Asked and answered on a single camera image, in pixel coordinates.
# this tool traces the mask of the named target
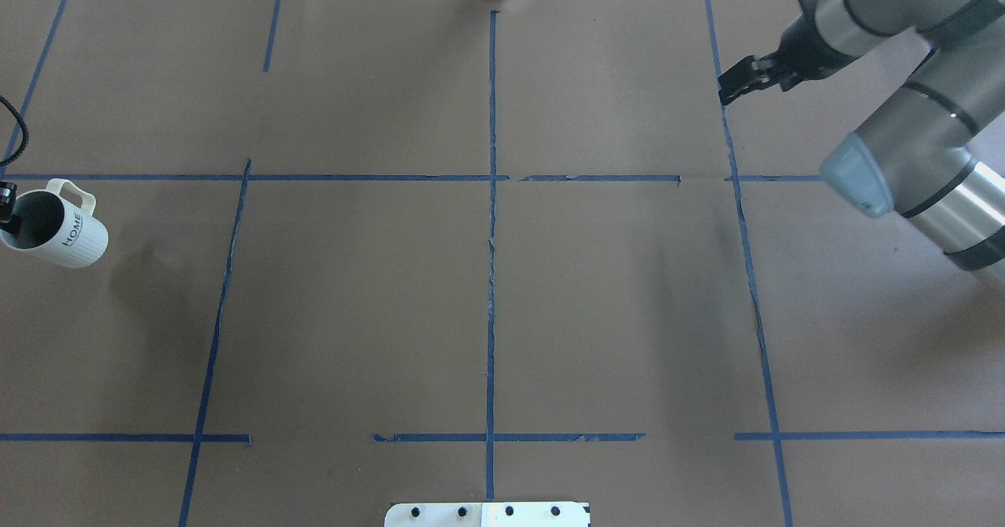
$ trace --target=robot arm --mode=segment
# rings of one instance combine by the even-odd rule
[[[961,269],[1005,294],[1005,180],[965,148],[1005,111],[1005,0],[799,0],[779,49],[720,77],[729,105],[822,79],[915,28],[933,49],[821,166],[870,217],[896,211]]]

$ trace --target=white mug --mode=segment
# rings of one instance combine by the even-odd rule
[[[59,196],[66,187],[80,196],[79,207]],[[92,265],[109,246],[109,231],[92,215],[97,201],[69,180],[49,180],[45,189],[27,191],[14,202],[21,218],[16,236],[0,231],[8,248],[64,268]]]

